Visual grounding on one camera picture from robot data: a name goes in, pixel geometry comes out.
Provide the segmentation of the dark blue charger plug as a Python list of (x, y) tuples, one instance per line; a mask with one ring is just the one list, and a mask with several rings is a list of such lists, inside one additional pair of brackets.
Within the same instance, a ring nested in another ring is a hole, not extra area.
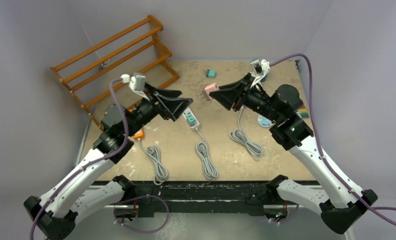
[(196, 124), (196, 119), (191, 114), (186, 115), (186, 121), (190, 127), (193, 127)]

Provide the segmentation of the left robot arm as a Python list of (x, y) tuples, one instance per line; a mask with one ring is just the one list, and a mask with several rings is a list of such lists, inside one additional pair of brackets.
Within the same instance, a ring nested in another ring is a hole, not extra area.
[(79, 164), (48, 192), (24, 201), (33, 222), (30, 239), (39, 229), (49, 240), (63, 240), (77, 224), (103, 207), (119, 202), (127, 205), (138, 199), (136, 186), (123, 175), (97, 190), (90, 186), (129, 152), (134, 145), (131, 136), (155, 117), (176, 121), (193, 100), (182, 97), (180, 90), (148, 83), (132, 84), (132, 89), (143, 95), (139, 104), (128, 110), (116, 99), (102, 119), (103, 132)]

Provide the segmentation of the white power strip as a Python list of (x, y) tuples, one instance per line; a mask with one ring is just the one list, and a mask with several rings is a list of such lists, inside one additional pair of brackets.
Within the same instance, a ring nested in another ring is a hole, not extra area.
[(182, 116), (184, 120), (186, 121), (187, 125), (190, 127), (190, 129), (197, 131), (200, 127), (200, 122), (197, 120), (196, 116), (193, 114), (191, 109), (187, 107), (183, 113)]

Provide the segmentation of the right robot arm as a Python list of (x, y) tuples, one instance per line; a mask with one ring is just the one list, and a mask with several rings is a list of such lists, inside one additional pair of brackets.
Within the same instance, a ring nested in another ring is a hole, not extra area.
[(289, 84), (268, 95), (248, 73), (241, 80), (220, 86), (210, 96), (228, 110), (246, 107), (273, 122), (273, 139), (295, 156), (315, 177), (321, 190), (314, 190), (279, 175), (267, 184), (266, 196), (274, 204), (288, 201), (320, 215), (335, 233), (344, 234), (371, 206), (377, 195), (353, 182), (317, 145), (310, 126), (297, 115), (303, 105), (298, 90)]

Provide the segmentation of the pink charger plug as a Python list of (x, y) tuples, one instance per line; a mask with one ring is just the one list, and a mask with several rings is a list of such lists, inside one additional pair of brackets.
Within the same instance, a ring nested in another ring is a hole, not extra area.
[(213, 97), (210, 96), (210, 93), (218, 90), (219, 86), (217, 85), (217, 83), (211, 83), (200, 90), (198, 97), (209, 102), (213, 100)]

